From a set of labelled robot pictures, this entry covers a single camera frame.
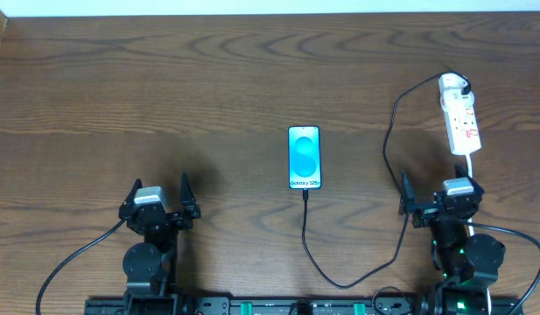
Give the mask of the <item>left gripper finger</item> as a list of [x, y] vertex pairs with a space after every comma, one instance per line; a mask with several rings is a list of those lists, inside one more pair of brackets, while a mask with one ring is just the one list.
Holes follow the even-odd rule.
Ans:
[[142, 180], [140, 178], [137, 178], [130, 189], [130, 192], [128, 196], [125, 198], [123, 205], [125, 207], [134, 207], [136, 205], [135, 197], [137, 195], [137, 191], [143, 187]]
[[200, 206], [193, 195], [190, 182], [185, 172], [181, 177], [179, 202], [191, 217], [200, 217]]

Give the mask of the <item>blue Samsung Galaxy smartphone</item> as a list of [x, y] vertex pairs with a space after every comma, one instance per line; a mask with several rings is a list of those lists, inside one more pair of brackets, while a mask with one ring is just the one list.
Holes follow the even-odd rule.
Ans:
[[290, 126], [288, 161], [290, 189], [320, 189], [322, 171], [318, 126]]

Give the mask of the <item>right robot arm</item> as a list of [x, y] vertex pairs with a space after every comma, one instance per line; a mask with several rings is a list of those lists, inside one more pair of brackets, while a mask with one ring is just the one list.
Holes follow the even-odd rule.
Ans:
[[443, 280], [416, 302], [416, 314], [489, 314], [488, 287], [498, 279], [505, 246], [488, 234], [469, 234], [484, 189], [459, 165], [431, 202], [419, 203], [406, 173], [401, 178], [400, 214], [414, 228], [431, 230], [431, 259]]

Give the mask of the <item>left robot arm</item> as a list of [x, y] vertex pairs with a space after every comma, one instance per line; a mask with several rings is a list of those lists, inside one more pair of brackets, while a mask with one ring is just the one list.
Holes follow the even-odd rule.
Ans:
[[170, 213], [160, 186], [144, 187], [138, 178], [119, 207], [119, 218], [144, 240], [130, 247], [123, 258], [127, 277], [122, 314], [194, 314], [191, 297], [176, 289], [175, 265], [178, 234], [193, 228], [201, 217], [187, 175], [181, 177], [179, 203]]

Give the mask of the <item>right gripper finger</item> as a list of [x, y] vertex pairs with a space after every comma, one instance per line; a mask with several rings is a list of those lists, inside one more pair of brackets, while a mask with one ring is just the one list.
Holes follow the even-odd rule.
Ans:
[[400, 215], [412, 214], [414, 212], [414, 205], [416, 204], [416, 196], [405, 171], [401, 173], [400, 195], [398, 213]]
[[469, 175], [467, 169], [462, 166], [461, 164], [456, 164], [454, 166], [454, 172], [455, 172], [455, 177], [457, 179], [459, 178], [467, 178], [467, 179], [471, 179], [472, 177]]

